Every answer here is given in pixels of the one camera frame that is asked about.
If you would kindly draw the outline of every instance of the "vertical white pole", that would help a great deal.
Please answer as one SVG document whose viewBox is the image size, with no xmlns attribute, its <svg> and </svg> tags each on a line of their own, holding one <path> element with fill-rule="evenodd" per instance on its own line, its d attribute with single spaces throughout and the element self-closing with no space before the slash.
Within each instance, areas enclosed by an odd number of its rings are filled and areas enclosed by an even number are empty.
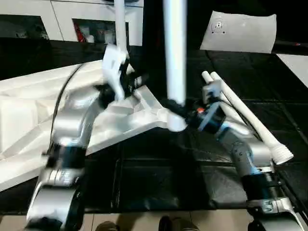
<svg viewBox="0 0 308 231">
<path fill-rule="evenodd" d="M 186 98 L 186 17 L 187 0 L 164 0 L 167 95 L 181 105 Z M 186 128 L 176 114 L 169 115 L 167 126 L 171 131 Z"/>
<path fill-rule="evenodd" d="M 115 13 L 116 45 L 121 49 L 121 51 L 128 53 L 126 45 L 124 0 L 115 0 Z"/>
</svg>

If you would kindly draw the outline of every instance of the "black cable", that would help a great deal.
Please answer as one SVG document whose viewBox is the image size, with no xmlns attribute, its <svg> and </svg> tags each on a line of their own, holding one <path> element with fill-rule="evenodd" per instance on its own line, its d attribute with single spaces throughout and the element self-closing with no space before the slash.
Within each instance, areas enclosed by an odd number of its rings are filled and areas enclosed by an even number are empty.
<svg viewBox="0 0 308 231">
<path fill-rule="evenodd" d="M 57 101 L 56 101 L 56 105 L 54 107 L 54 111 L 53 111 L 53 116 L 52 116 L 52 122 L 51 122 L 51 131 L 50 131 L 50 141 L 49 141 L 49 147 L 51 145 L 51 138 L 52 138 L 52 131 L 53 131 L 53 123 L 54 123 L 54 120 L 58 114 L 58 109 L 59 109 L 59 104 L 60 104 L 60 101 L 61 101 L 61 98 L 62 98 L 62 95 L 64 93 L 64 90 L 67 86 L 67 84 L 69 83 L 69 81 L 73 78 L 73 76 L 76 74 L 76 72 L 84 65 L 85 63 L 82 63 L 80 64 L 78 67 L 75 68 L 75 70 L 71 73 L 71 75 L 67 78 L 66 82 L 62 85 L 62 88 L 59 92 L 59 95 L 58 95 L 58 98 L 57 98 Z"/>
</svg>

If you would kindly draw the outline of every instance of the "black joint housing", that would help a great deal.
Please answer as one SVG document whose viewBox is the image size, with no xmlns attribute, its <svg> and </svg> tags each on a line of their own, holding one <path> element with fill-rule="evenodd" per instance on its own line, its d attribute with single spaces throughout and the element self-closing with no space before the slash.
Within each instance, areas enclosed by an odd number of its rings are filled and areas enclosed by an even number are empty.
<svg viewBox="0 0 308 231">
<path fill-rule="evenodd" d="M 285 196 L 278 175 L 273 172 L 244 176 L 242 184 L 249 201 Z"/>
<path fill-rule="evenodd" d="M 84 168 L 87 149 L 61 146 L 52 143 L 49 150 L 47 166 L 50 168 Z"/>
</svg>

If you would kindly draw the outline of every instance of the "white paper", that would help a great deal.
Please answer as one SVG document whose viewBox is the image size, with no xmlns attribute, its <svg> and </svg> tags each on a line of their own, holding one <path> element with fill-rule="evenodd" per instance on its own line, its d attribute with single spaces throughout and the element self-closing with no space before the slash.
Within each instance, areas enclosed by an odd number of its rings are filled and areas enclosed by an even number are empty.
<svg viewBox="0 0 308 231">
<path fill-rule="evenodd" d="M 201 50 L 271 53 L 276 15 L 267 17 L 213 11 Z"/>
</svg>

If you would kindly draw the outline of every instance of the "white pole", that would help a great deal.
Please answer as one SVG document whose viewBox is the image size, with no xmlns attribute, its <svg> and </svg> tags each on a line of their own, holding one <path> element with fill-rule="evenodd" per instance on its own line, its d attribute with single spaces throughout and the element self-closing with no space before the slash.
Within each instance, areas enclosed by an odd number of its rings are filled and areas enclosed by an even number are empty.
<svg viewBox="0 0 308 231">
<path fill-rule="evenodd" d="M 291 151 L 282 143 L 280 143 L 271 132 L 262 124 L 262 122 L 253 114 L 252 111 L 243 103 L 243 101 L 234 93 L 234 91 L 221 79 L 216 73 L 212 72 L 211 77 L 214 80 L 221 81 L 222 91 L 232 105 L 239 110 L 254 126 L 260 135 L 262 141 L 269 147 L 272 153 L 273 161 L 280 165 L 293 158 Z"/>
<path fill-rule="evenodd" d="M 127 54 L 124 0 L 115 0 L 115 13 L 116 45 Z"/>
<path fill-rule="evenodd" d="M 167 96 L 184 106 L 186 98 L 186 17 L 187 0 L 164 0 Z M 171 131 L 186 128 L 183 118 L 170 113 L 167 127 Z"/>
</svg>

